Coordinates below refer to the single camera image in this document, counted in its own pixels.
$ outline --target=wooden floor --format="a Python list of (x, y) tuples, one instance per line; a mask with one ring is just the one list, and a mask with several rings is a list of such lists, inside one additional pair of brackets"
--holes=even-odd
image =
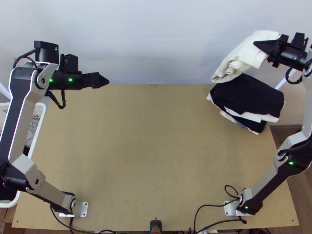
[[(271, 128), (276, 146), (279, 147), (287, 136), (296, 133), (299, 129), (298, 127)], [(289, 178), (288, 185), (300, 226), (270, 228), (269, 230), (272, 234), (310, 234), (312, 233), (312, 168)]]

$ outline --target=robotic arm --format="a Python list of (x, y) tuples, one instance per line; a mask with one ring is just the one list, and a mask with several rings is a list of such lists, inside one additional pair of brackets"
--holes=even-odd
[[(284, 64), (289, 66), (285, 78), (290, 84), (303, 82), (307, 90), (307, 102), (302, 129), (287, 137), (274, 156), (273, 165), (251, 187), (244, 189), (239, 200), (225, 206), (228, 216), (255, 215), (262, 207), (263, 200), (269, 196), (288, 177), (302, 173), (312, 162), (312, 47), (305, 51), (307, 39), (296, 33), (293, 41), (288, 43), (288, 36), (282, 35), (278, 40), (256, 41), (254, 45), (269, 55), (268, 61), (274, 67)], [(289, 80), (291, 69), (302, 71), (297, 81)]]
[[(86, 87), (100, 88), (109, 80), (99, 73), (82, 74), (78, 71), (78, 57), (61, 55), (59, 69), (58, 45), (35, 41), (35, 49), (18, 57), (10, 75), (12, 96), (0, 137), (0, 174), (6, 188), (27, 192), (65, 215), (85, 217), (87, 202), (78, 201), (73, 193), (60, 191), (46, 181), (44, 174), (24, 153), (25, 141), (37, 102), (49, 96), (59, 108), (65, 107), (65, 90)], [(35, 53), (35, 62), (28, 56)], [(21, 58), (27, 58), (22, 67), (15, 68)], [(62, 91), (60, 105), (50, 90)]]

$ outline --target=pile of clothes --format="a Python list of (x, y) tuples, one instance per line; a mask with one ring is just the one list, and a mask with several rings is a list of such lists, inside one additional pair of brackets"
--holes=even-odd
[(284, 95), (244, 72), (251, 67), (259, 68), (268, 56), (253, 42), (279, 37), (274, 31), (254, 32), (222, 61), (211, 78), (217, 84), (207, 100), (220, 109), (222, 116), (255, 134), (263, 132), (267, 122), (279, 120)]
[(259, 134), (267, 122), (277, 122), (284, 106), (284, 94), (247, 74), (216, 84), (207, 100), (225, 118)]

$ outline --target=black cable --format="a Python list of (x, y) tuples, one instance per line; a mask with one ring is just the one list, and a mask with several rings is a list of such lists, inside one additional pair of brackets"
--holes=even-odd
[[(231, 194), (229, 194), (228, 191), (227, 191), (227, 187), (232, 188), (232, 189), (236, 192), (237, 197), (236, 197), (236, 196), (233, 196), (233, 195), (231, 195)], [(225, 192), (227, 193), (227, 195), (229, 195), (230, 197), (239, 199), (238, 192), (237, 192), (237, 190), (236, 190), (233, 186), (231, 186), (231, 185), (225, 185), (225, 186), (224, 186), (224, 190), (225, 190)]]
[(291, 71), (292, 69), (293, 69), (293, 68), (290, 67), (290, 68), (286, 71), (286, 73), (285, 73), (285, 79), (286, 79), (286, 81), (287, 81), (289, 84), (291, 84), (291, 85), (297, 85), (297, 84), (299, 84), (299, 83), (302, 82), (302, 76), (300, 76), (300, 78), (299, 78), (298, 80), (296, 80), (296, 81), (291, 81), (291, 80), (289, 80), (289, 74), (290, 74), (290, 71)]
[(61, 90), (61, 96), (62, 96), (62, 103), (63, 103), (63, 105), (60, 105), (60, 103), (57, 101), (56, 97), (54, 96), (54, 94), (51, 91), (48, 90), (46, 92), (46, 95), (48, 97), (50, 97), (52, 101), (55, 102), (55, 104), (58, 106), (58, 108), (60, 108), (60, 109), (64, 109), (65, 108), (66, 100), (65, 100), (65, 90), (64, 89)]
[(71, 234), (74, 234), (73, 230), (71, 229), (71, 226), (73, 225), (73, 221), (74, 221), (74, 217), (71, 217), (70, 221), (69, 221), (69, 231), (71, 232)]
[(94, 232), (86, 232), (86, 231), (78, 230), (78, 229), (72, 228), (72, 227), (70, 227), (70, 226), (67, 226), (66, 224), (62, 223), (62, 222), (56, 217), (56, 215), (55, 215), (55, 213), (54, 213), (54, 211), (53, 211), (53, 209), (52, 209), (51, 206), (50, 206), (50, 210), (51, 210), (53, 216), (55, 217), (55, 219), (57, 220), (57, 222), (59, 222), (60, 224), (62, 224), (64, 227), (67, 227), (68, 229), (73, 230), (73, 231), (76, 231), (76, 232), (81, 232), (81, 233), (86, 233), (86, 234), (94, 234)]
[[(81, 233), (86, 233), (86, 234), (94, 234), (94, 232), (87, 232), (87, 231), (82, 231), (82, 230), (78, 230), (78, 229), (73, 228), (72, 225), (73, 225), (74, 217), (71, 217), (71, 219), (70, 219), (70, 221), (69, 221), (69, 226), (67, 226), (66, 224), (62, 223), (62, 222), (57, 218), (57, 216), (55, 215), (55, 213), (54, 213), (54, 211), (53, 211), (53, 209), (52, 209), (51, 206), (50, 206), (50, 210), (51, 210), (53, 216), (55, 217), (55, 219), (57, 220), (57, 222), (59, 222), (60, 224), (62, 224), (64, 227), (67, 227), (67, 228), (70, 230), (71, 234), (73, 234), (73, 231), (81, 232)], [(104, 229), (104, 230), (100, 231), (99, 233), (102, 233), (102, 232), (111, 232), (112, 234), (127, 234), (127, 233), (122, 233), (122, 232), (114, 232), (114, 231), (108, 230), (108, 229)]]
[(193, 225), (193, 231), (194, 231), (194, 233), (195, 233), (195, 234), (198, 233), (198, 232), (196, 232), (195, 226), (196, 226), (197, 214), (198, 214), (198, 212), (199, 212), (200, 209), (202, 209), (203, 207), (206, 207), (206, 206), (222, 207), (222, 206), (226, 206), (227, 204), (232, 203), (232, 202), (235, 202), (235, 201), (238, 201), (238, 199), (234, 199), (234, 200), (232, 200), (232, 201), (230, 201), (230, 202), (228, 202), (228, 203), (222, 204), (222, 205), (210, 205), (210, 204), (207, 204), (207, 205), (202, 205), (202, 206), (200, 206), (200, 207), (197, 209), (196, 214), (195, 214), (195, 217), (194, 217), (194, 225)]
[(196, 234), (196, 233), (205, 231), (205, 230), (207, 230), (208, 228), (213, 227), (213, 226), (215, 226), (215, 225), (217, 225), (217, 224), (220, 224), (220, 223), (235, 222), (235, 221), (241, 221), (243, 224), (246, 224), (246, 223), (247, 223), (246, 220), (244, 220), (244, 219), (242, 219), (240, 216), (238, 216), (238, 219), (219, 221), (219, 222), (213, 223), (213, 224), (211, 224), (211, 225), (209, 225), (209, 226), (206, 226), (206, 227), (202, 228), (202, 229), (199, 230), (198, 232), (195, 232), (195, 231), (194, 231), (194, 233)]
[[(311, 63), (312, 63), (312, 58), (309, 59), (309, 60), (305, 63), (305, 69), (306, 69), (306, 70), (309, 69), (309, 66), (311, 65)], [(312, 74), (312, 69), (311, 69), (311, 71), (310, 71), (308, 74), (305, 75), (305, 77), (309, 77), (311, 74)]]
[(33, 50), (19, 56), (18, 58), (14, 59), (13, 69), (16, 67), (18, 61), (20, 61), (23, 58), (29, 59), (35, 65), (35, 67), (37, 67), (36, 63), (31, 58), (28, 57), (29, 55), (35, 53), (36, 51), (37, 51), (37, 49), (33, 49)]
[[(232, 194), (230, 194), (230, 193), (227, 191), (227, 188), (228, 188), (228, 187), (232, 188), (232, 189), (236, 192), (237, 197), (236, 197), (236, 196), (233, 196)], [(238, 216), (238, 219), (219, 221), (219, 222), (213, 223), (213, 224), (211, 224), (211, 225), (209, 225), (209, 226), (206, 226), (206, 227), (202, 228), (202, 229), (199, 230), (199, 231), (196, 231), (196, 229), (195, 229), (195, 226), (196, 226), (196, 218), (197, 218), (197, 214), (198, 214), (198, 212), (199, 212), (199, 210), (200, 210), (201, 208), (203, 208), (203, 207), (205, 207), (205, 206), (222, 207), (222, 206), (226, 206), (227, 204), (230, 204), (230, 203), (232, 203), (232, 202), (235, 202), (235, 201), (238, 201), (238, 200), (239, 200), (239, 194), (238, 194), (237, 190), (236, 190), (233, 186), (231, 186), (231, 185), (225, 185), (225, 186), (224, 186), (224, 190), (225, 190), (225, 192), (227, 193), (227, 195), (229, 195), (230, 197), (235, 198), (235, 199), (234, 199), (234, 200), (231, 200), (231, 201), (229, 201), (229, 202), (227, 202), (227, 203), (225, 203), (225, 204), (222, 204), (222, 205), (210, 205), (210, 204), (207, 204), (207, 205), (202, 205), (202, 206), (200, 206), (200, 207), (197, 209), (196, 214), (195, 214), (195, 217), (194, 217), (194, 226), (193, 226), (194, 234), (197, 234), (197, 233), (199, 233), (199, 232), (205, 231), (206, 229), (208, 229), (208, 228), (210, 228), (210, 227), (212, 227), (212, 226), (215, 226), (215, 225), (217, 225), (217, 224), (220, 224), (220, 223), (227, 223), (227, 222), (234, 222), (234, 221), (241, 221), (243, 224), (246, 224), (246, 223), (247, 223), (246, 220), (243, 220), (240, 216)]]
[(266, 228), (266, 231), (267, 231), (269, 234), (272, 234), (267, 228)]

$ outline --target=wooden table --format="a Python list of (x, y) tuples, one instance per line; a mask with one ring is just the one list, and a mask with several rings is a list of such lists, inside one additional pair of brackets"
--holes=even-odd
[[(47, 181), (89, 202), (83, 230), (187, 230), (197, 208), (229, 200), (223, 188), (249, 188), (273, 163), (274, 141), (223, 118), (206, 100), (212, 85), (109, 85), (66, 92), (67, 106), (50, 103), (33, 160)], [(228, 219), (203, 208), (197, 229)], [(61, 218), (68, 224), (68, 218)], [(298, 225), (283, 183), (256, 216), (215, 229)], [(14, 227), (65, 229), (47, 203), (23, 193)]]

